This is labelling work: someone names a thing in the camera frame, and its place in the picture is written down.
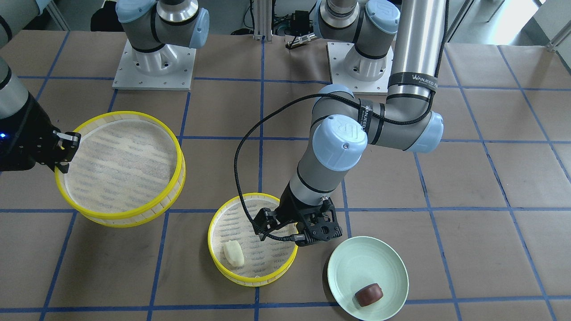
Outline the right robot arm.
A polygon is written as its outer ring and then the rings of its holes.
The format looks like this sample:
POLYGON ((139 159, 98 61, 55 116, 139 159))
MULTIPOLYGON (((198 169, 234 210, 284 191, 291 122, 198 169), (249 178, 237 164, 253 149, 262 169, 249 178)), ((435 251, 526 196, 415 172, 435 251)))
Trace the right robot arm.
MULTIPOLYGON (((98 0, 91 31, 124 31, 134 50, 137 71, 155 75, 153 58, 175 61, 174 45, 199 49, 207 41, 210 15, 196 0, 98 0)), ((1 171, 24 171, 37 163, 62 173, 80 146, 81 134, 62 132, 1 61, 1 171)))

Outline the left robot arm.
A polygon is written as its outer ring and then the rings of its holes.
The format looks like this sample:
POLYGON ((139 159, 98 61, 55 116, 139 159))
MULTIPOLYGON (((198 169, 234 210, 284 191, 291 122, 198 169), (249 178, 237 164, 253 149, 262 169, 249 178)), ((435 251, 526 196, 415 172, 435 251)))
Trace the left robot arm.
POLYGON ((245 216, 260 240, 308 246, 342 235, 330 196, 368 145, 432 152, 444 121, 432 110, 448 27, 447 0, 318 0, 314 32, 353 44, 345 70, 360 81, 385 73, 394 44, 384 103, 328 85, 315 99, 308 145, 276 209, 245 216))

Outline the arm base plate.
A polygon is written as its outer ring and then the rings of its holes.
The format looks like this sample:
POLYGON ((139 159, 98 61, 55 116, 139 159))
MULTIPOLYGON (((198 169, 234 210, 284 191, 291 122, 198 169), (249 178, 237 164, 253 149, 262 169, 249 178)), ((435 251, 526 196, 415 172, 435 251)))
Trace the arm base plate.
POLYGON ((117 90, 188 91, 196 49, 165 45, 153 53, 141 53, 126 42, 112 87, 117 90))
POLYGON ((381 59, 365 58, 354 49, 354 44, 327 42, 331 82, 343 85, 354 94, 384 95, 388 93, 394 51, 389 48, 381 59))

